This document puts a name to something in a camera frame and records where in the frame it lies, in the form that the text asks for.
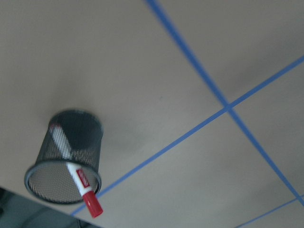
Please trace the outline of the red capped white marker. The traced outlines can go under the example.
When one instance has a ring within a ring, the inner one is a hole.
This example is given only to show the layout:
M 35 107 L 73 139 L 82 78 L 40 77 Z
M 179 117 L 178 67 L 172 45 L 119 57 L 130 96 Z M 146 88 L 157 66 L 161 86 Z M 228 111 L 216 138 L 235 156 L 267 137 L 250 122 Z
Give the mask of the red capped white marker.
M 100 216 L 103 213 L 103 209 L 97 200 L 97 197 L 93 192 L 93 189 L 82 167 L 71 162 L 72 148 L 62 127 L 59 124 L 52 124 L 49 128 L 49 131 L 63 159 L 69 160 L 66 163 L 67 170 L 72 177 L 88 211 L 90 212 L 91 217 L 96 218 Z

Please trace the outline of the near black mesh pen cup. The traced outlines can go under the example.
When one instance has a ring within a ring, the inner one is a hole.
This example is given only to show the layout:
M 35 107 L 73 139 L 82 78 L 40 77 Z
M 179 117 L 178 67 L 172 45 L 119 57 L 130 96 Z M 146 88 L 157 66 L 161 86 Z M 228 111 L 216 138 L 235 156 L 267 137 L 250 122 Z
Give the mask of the near black mesh pen cup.
M 82 110 L 64 110 L 48 123 L 36 162 L 24 177 L 30 194 L 60 205 L 82 202 L 82 196 L 68 171 L 69 164 L 79 165 L 98 193 L 102 186 L 98 173 L 103 127 L 99 119 Z

